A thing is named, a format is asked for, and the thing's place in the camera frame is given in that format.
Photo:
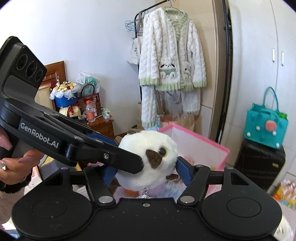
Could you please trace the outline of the left hand with ring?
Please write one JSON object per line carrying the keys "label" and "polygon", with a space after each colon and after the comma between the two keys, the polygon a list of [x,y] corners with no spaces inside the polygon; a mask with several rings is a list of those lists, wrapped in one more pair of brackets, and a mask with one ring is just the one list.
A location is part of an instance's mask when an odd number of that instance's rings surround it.
{"label": "left hand with ring", "polygon": [[1,181],[7,185],[14,185],[24,181],[30,174],[31,170],[39,165],[44,154],[36,149],[28,150],[20,158],[4,158],[1,164],[6,169],[1,168]]}

